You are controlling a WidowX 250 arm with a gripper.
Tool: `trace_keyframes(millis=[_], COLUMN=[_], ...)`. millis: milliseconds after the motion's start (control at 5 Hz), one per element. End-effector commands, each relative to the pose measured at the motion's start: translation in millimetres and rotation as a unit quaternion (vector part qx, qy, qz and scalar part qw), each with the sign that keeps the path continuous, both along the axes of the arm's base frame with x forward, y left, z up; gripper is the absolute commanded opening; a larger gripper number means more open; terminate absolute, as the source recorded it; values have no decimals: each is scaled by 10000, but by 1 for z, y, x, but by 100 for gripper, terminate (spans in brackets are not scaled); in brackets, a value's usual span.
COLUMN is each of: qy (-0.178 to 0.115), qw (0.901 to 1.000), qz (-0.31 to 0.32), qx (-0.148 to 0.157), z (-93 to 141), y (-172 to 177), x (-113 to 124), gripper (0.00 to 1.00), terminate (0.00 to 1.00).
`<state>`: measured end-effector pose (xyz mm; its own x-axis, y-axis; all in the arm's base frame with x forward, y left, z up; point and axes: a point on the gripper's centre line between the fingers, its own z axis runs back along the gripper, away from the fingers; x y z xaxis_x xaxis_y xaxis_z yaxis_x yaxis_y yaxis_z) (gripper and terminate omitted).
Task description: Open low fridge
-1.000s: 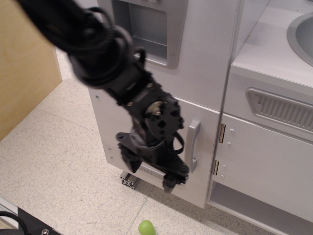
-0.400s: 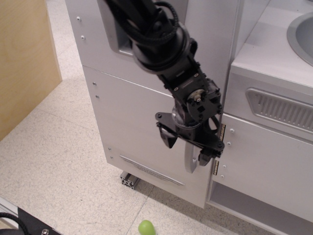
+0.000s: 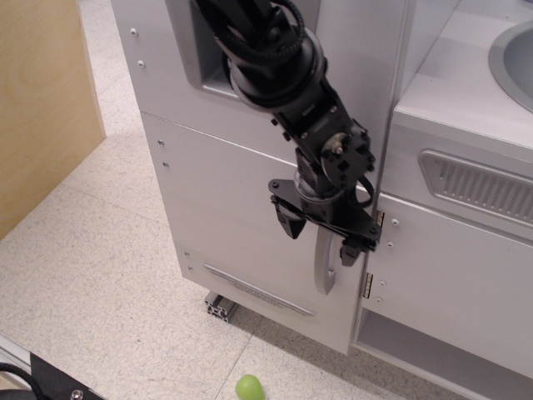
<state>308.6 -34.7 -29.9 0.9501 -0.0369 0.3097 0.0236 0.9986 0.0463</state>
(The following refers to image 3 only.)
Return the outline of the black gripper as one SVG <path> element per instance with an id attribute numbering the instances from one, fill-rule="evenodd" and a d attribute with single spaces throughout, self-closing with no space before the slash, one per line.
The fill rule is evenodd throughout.
<path id="1" fill-rule="evenodd" d="M 351 267 L 361 253 L 374 251 L 378 226 L 356 199 L 354 190 L 330 188 L 318 193 L 301 177 L 273 179 L 268 184 L 278 222 L 289 238 L 297 239 L 307 222 L 344 237 L 341 264 Z"/>

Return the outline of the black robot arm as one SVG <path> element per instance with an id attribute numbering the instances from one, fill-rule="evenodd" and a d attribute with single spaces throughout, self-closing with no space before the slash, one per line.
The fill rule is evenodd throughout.
<path id="1" fill-rule="evenodd" d="M 307 222 L 342 237 L 351 266 L 376 248 L 381 230 L 356 187 L 374 189 L 366 129 L 351 118 L 326 78 L 316 35 L 290 1 L 200 1 L 197 4 L 226 59 L 226 75 L 249 107 L 270 113 L 296 145 L 295 177 L 269 184 L 278 221 L 290 238 Z"/>

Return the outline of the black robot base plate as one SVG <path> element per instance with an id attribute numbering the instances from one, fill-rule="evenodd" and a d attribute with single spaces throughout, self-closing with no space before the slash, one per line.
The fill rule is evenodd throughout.
<path id="1" fill-rule="evenodd" d="M 93 389 L 39 356 L 30 354 L 31 375 L 48 399 L 102 400 Z"/>

